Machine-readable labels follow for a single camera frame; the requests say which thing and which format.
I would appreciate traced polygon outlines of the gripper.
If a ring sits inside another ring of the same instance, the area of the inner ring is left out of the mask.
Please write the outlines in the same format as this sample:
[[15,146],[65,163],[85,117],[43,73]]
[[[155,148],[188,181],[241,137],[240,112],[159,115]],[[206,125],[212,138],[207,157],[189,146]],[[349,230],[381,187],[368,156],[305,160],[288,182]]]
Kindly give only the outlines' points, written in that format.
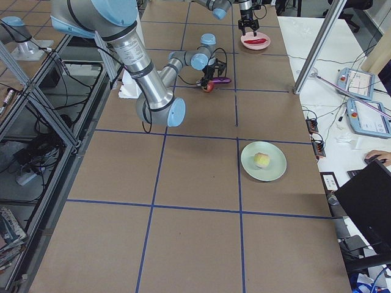
[[203,89],[208,88],[209,79],[212,79],[214,77],[214,72],[215,72],[215,65],[214,64],[207,65],[203,69],[204,76],[200,80],[201,88],[203,88]]
[[246,28],[249,27],[253,30],[254,36],[257,35],[257,30],[259,29],[259,23],[256,17],[254,16],[253,9],[241,9],[240,10],[241,18],[238,20],[238,28],[242,32],[242,36],[246,35]]

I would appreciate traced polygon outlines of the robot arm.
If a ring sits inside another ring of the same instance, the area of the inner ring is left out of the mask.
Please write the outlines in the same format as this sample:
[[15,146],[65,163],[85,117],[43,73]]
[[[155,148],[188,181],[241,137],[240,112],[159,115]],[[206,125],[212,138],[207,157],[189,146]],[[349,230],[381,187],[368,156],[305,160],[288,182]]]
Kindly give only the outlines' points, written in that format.
[[213,16],[218,20],[221,20],[226,16],[227,12],[232,8],[232,5],[238,4],[240,13],[238,29],[242,32],[243,36],[246,35],[246,29],[250,29],[254,36],[257,35],[260,26],[258,18],[254,14],[254,10],[261,6],[257,1],[195,0],[194,2],[211,11]]
[[65,34],[94,38],[111,44],[125,70],[142,91],[136,102],[138,117],[150,124],[179,126],[186,114],[185,101],[168,88],[181,69],[203,70],[214,60],[216,37],[203,34],[195,51],[173,52],[157,71],[137,34],[136,1],[52,1],[53,27]]

